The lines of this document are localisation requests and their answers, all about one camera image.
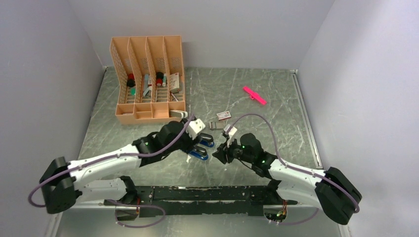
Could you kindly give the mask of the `blue stapler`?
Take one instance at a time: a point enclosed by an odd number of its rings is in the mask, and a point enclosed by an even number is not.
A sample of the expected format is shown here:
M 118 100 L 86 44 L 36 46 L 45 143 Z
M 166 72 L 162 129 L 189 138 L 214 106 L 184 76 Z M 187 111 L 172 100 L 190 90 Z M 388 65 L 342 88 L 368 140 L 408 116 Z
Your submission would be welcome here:
M 204 145 L 204 146 L 209 147 L 209 148 L 211 148 L 215 145 L 213 136 L 210 135 L 210 134 L 201 133 L 200 138 L 201 138 L 201 140 L 200 140 L 201 145 Z
M 200 160 L 207 160 L 209 158 L 207 150 L 202 147 L 195 147 L 190 153 L 190 156 L 198 158 Z

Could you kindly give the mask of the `red white staple box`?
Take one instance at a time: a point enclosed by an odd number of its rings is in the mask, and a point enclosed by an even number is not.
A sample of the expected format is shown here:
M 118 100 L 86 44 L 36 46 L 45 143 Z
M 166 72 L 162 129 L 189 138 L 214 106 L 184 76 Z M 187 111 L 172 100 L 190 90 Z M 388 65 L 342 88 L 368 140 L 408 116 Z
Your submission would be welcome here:
M 217 113 L 216 116 L 217 116 L 219 121 L 230 119 L 232 117 L 231 113 L 229 111 L 224 111 L 224 112 Z

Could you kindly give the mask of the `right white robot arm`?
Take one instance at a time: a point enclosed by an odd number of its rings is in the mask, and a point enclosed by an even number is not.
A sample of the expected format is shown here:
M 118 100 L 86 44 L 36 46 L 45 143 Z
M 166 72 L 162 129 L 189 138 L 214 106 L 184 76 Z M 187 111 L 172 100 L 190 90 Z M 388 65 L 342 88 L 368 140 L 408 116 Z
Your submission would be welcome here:
M 278 181 L 277 186 L 266 192 L 271 204 L 284 199 L 299 201 L 322 210 L 341 225 L 347 225 L 359 211 L 362 195 L 339 169 L 312 169 L 281 161 L 265 151 L 252 133 L 239 140 L 226 140 L 212 155 L 223 164 L 235 159 L 246 162 L 258 176 Z

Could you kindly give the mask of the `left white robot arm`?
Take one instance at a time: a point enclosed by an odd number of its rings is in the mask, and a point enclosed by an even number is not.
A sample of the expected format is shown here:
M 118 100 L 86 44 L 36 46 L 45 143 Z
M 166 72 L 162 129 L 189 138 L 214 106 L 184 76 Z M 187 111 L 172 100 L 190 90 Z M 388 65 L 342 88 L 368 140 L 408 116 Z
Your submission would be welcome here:
M 105 176 L 160 162 L 172 152 L 190 153 L 201 141 L 205 129 L 200 119 L 171 121 L 160 131 L 93 158 L 66 161 L 55 158 L 42 177 L 41 189 L 48 214 L 63 212 L 76 203 L 99 199 L 118 200 L 124 205 L 136 201 L 137 191 L 128 177 L 104 180 Z

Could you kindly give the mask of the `white grey stapler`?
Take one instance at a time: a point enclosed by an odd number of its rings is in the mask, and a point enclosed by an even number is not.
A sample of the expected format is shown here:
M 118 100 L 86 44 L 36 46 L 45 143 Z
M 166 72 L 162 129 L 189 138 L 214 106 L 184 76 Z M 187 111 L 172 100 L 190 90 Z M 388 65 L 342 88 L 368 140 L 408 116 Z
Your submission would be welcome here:
M 170 110 L 169 115 L 170 117 L 185 119 L 188 117 L 188 112 L 180 110 Z

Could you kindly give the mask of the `grey stapler in organizer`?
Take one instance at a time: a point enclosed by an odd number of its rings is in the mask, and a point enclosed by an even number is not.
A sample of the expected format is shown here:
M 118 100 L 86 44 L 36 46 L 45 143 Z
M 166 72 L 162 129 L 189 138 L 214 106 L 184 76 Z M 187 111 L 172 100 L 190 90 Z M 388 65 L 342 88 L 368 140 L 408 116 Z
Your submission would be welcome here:
M 152 79 L 150 78 L 149 74 L 144 75 L 144 85 L 143 85 L 143 92 L 142 97 L 146 97 L 151 90 L 152 87 Z

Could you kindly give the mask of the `white box in organizer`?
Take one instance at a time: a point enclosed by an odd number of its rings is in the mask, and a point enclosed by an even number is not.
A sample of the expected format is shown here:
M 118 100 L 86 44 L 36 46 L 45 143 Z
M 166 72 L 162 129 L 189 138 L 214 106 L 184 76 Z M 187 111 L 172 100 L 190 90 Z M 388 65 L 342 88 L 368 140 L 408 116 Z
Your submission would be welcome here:
M 170 82 L 170 91 L 171 93 L 178 93 L 181 90 L 181 80 L 180 80 L 180 74 L 174 73 L 170 75 L 169 78 Z

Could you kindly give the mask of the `pink plastic clip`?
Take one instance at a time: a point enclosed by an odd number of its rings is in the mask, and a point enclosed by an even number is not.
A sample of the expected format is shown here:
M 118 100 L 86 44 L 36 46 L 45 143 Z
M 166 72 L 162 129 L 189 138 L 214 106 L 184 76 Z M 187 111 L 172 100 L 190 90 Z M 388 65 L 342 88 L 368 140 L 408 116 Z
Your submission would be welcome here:
M 267 104 L 267 101 L 265 99 L 263 99 L 257 92 L 251 90 L 249 87 L 244 86 L 243 91 L 247 93 L 252 100 L 257 101 L 258 103 L 262 105 Z

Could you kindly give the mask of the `red black bottle right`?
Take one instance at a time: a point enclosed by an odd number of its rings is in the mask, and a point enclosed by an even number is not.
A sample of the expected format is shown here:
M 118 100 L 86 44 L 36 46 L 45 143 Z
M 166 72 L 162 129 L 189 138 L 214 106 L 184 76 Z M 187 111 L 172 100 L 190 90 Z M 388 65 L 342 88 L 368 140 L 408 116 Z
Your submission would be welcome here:
M 164 73 L 156 72 L 156 86 L 163 85 L 163 78 L 164 78 Z

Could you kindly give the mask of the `red black bottle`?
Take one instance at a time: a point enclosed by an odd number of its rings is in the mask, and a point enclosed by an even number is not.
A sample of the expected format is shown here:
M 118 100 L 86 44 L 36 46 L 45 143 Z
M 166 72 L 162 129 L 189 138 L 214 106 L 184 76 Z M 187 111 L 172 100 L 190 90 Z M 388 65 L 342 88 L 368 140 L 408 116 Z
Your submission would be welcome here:
M 163 85 L 163 78 L 164 78 L 164 73 L 156 72 L 156 86 Z
M 136 82 L 135 82 L 134 74 L 133 73 L 128 74 L 127 81 L 126 81 L 126 86 L 129 87 L 129 88 L 132 88 L 132 87 L 135 87 L 135 85 L 136 85 Z

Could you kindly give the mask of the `orange plastic desk organizer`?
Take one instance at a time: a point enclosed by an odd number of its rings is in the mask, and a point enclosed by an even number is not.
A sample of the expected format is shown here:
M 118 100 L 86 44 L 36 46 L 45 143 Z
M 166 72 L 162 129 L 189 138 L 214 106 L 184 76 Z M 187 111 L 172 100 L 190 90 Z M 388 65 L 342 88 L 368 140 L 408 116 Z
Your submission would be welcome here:
M 119 80 L 115 115 L 124 125 L 180 120 L 186 111 L 182 38 L 113 37 L 110 53 Z

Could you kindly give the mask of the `red black bottle left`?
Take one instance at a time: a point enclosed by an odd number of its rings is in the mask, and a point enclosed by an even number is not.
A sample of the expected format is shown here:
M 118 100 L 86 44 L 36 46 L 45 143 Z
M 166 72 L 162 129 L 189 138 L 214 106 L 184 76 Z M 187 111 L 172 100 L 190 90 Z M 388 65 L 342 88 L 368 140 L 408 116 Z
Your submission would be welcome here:
M 127 81 L 126 81 L 126 86 L 129 87 L 129 88 L 132 88 L 132 87 L 135 87 L 135 85 L 136 85 L 136 82 L 135 82 L 134 74 L 133 73 L 128 74 Z

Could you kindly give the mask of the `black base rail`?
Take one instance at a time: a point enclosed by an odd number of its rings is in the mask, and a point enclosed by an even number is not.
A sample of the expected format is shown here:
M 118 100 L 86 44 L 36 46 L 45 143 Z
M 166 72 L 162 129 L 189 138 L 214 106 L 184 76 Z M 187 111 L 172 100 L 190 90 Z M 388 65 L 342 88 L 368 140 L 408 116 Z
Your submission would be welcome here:
M 278 181 L 270 181 L 256 186 L 136 186 L 136 193 L 122 202 L 141 207 L 118 206 L 116 217 L 119 221 L 133 221 L 162 215 L 159 209 L 144 207 L 155 205 L 166 215 L 246 214 L 276 218 L 283 208 L 297 204 L 282 199 L 275 190 L 278 185 Z

